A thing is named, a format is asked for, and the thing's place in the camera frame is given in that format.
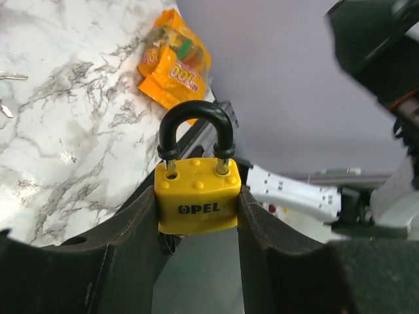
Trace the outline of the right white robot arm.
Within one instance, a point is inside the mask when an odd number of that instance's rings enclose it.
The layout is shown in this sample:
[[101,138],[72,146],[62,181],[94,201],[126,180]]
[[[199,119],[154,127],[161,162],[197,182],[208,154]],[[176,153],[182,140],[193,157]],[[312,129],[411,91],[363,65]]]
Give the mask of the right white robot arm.
[[341,69],[395,117],[407,153],[370,191],[319,186],[251,166],[247,186],[261,203],[304,213],[349,237],[407,238],[418,215],[417,1],[339,1],[327,13]]

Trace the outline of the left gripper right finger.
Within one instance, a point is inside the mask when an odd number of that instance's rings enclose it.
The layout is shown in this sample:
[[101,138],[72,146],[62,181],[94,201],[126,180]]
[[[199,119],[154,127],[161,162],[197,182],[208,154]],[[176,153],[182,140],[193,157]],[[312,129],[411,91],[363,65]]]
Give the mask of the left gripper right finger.
[[243,189],[238,245],[246,313],[418,312],[417,241],[320,243]]

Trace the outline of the yellow black padlock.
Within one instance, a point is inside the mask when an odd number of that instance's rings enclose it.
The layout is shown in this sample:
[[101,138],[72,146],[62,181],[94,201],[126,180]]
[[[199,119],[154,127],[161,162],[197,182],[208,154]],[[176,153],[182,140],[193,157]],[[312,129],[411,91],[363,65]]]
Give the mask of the yellow black padlock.
[[[179,159],[177,129],[187,120],[204,119],[216,131],[212,158]],[[234,228],[242,181],[228,114],[214,103],[186,101],[171,108],[160,123],[155,168],[158,229],[165,234],[205,234]]]

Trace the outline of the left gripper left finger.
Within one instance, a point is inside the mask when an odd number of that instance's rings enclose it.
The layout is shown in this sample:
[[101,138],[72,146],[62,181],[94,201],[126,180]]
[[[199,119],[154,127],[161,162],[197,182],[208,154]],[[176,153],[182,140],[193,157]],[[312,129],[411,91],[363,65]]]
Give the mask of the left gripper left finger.
[[1,231],[2,313],[150,313],[160,260],[153,188],[63,244]]

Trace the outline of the silver key bunch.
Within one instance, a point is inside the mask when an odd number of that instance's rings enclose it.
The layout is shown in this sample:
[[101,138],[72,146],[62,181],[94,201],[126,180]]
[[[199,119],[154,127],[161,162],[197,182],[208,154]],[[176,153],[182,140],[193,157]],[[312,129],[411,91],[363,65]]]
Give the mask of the silver key bunch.
[[158,243],[162,254],[166,256],[173,255],[181,241],[188,236],[188,234],[165,234],[158,232]]

